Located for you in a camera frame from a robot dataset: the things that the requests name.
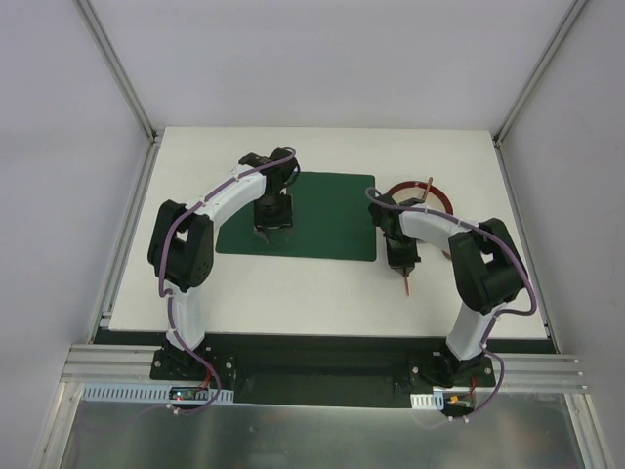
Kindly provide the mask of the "green placemat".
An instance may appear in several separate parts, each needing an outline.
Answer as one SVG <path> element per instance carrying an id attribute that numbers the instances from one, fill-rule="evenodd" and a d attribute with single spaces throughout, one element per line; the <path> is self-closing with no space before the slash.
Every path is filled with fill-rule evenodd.
<path id="1" fill-rule="evenodd" d="M 220 228 L 220 254 L 373 262 L 376 228 L 365 190 L 375 177 L 363 174 L 305 172 L 288 193 L 293 200 L 293 234 L 269 233 L 269 244 L 253 233 L 253 205 L 248 204 Z"/>

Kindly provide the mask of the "red rimmed beige plate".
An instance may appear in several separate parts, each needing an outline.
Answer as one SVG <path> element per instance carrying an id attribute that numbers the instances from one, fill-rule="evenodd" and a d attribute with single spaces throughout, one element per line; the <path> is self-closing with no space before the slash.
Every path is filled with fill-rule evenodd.
<path id="1" fill-rule="evenodd" d="M 406 181 L 406 182 L 402 182 L 402 183 L 398 183 L 396 185 L 394 185 L 393 187 L 391 187 L 388 192 L 387 195 L 391 198 L 391 202 L 395 201 L 395 196 L 401 192 L 401 191 L 405 191 L 405 190 L 409 190 L 409 189 L 420 189 L 422 190 L 422 194 L 420 196 L 418 196 L 418 199 L 421 202 L 423 201 L 423 193 L 424 193 L 424 189 L 427 185 L 427 182 L 421 182 L 421 181 Z M 447 197 L 447 195 L 441 191 L 440 189 L 434 187 L 432 185 L 431 187 L 431 191 L 430 194 L 427 198 L 427 201 L 433 201 L 434 199 L 436 199 L 441 206 L 443 207 L 443 211 L 447 214 L 453 214 L 453 206 L 449 200 L 449 198 Z M 384 236 L 386 235 L 390 235 L 392 237 L 400 237 L 400 236 L 406 236 L 405 234 L 403 234 L 401 232 L 400 229 L 400 222 L 399 222 L 399 212 L 398 211 L 391 211 L 389 213 L 389 220 L 386 222 L 387 224 L 387 228 L 389 229 L 387 232 L 385 232 Z M 418 238 L 414 238 L 417 240 L 417 244 L 418 243 L 423 243 L 422 239 L 418 239 Z"/>

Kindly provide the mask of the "orange knife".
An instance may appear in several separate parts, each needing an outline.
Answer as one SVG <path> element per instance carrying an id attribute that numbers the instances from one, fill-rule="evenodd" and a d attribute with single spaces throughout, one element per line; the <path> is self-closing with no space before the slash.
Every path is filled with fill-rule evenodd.
<path id="1" fill-rule="evenodd" d="M 404 279 L 404 287 L 405 287 L 406 297 L 409 298 L 411 296 L 411 286 L 410 286 L 409 274 L 404 274 L 403 279 Z"/>

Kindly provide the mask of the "copper spoon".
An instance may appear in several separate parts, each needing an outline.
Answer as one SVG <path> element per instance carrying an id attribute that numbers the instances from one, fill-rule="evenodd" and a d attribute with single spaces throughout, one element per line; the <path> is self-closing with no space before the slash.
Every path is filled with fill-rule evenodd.
<path id="1" fill-rule="evenodd" d="M 434 181 L 434 178 L 432 176 L 429 177 L 429 179 L 427 181 L 427 185 L 426 185 L 426 187 L 424 189 L 424 193 L 423 193 L 423 201 L 424 201 L 424 203 L 427 202 L 427 198 L 428 198 L 428 196 L 430 194 L 433 181 Z"/>

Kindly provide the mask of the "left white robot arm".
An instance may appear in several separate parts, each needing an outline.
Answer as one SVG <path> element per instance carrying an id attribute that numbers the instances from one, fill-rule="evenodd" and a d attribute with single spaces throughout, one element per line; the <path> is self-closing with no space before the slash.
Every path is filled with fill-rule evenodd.
<path id="1" fill-rule="evenodd" d="M 230 175 L 207 194 L 186 203 L 168 199 L 157 212 L 147 260 L 166 300 L 166 339 L 178 349 L 172 366 L 186 380 L 199 378 L 206 357 L 198 351 L 205 337 L 197 291 L 214 266 L 215 237 L 242 208 L 253 208 L 253 233 L 268 241 L 269 232 L 291 234 L 293 200 L 287 189 L 301 167 L 296 151 L 277 147 L 269 156 L 248 153 Z"/>

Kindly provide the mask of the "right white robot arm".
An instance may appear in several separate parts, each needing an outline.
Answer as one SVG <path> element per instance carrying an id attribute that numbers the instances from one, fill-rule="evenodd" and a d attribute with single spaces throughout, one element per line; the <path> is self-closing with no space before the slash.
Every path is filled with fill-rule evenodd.
<path id="1" fill-rule="evenodd" d="M 531 316 L 537 300 L 505 223 L 477 225 L 435 210 L 421 199 L 402 203 L 374 188 L 365 190 L 372 223 L 382 231 L 389 267 L 408 277 L 421 261 L 417 242 L 448 255 L 461 307 L 437 356 L 419 367 L 422 379 L 450 388 L 470 379 L 486 355 L 487 339 L 504 315 Z"/>

